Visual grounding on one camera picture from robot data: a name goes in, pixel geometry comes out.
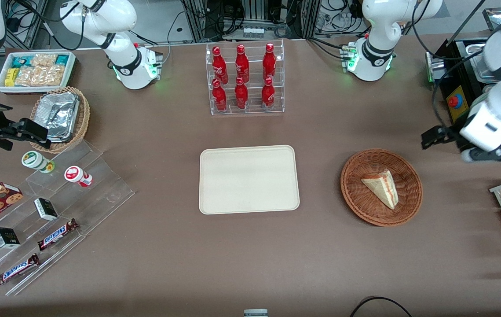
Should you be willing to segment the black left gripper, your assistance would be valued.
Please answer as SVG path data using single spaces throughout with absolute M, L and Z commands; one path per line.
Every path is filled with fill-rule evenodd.
M 421 135 L 421 148 L 427 150 L 435 144 L 436 138 L 440 138 L 440 142 L 466 144 L 467 140 L 460 135 L 459 129 L 455 126 L 434 126 L 428 130 L 428 135 Z

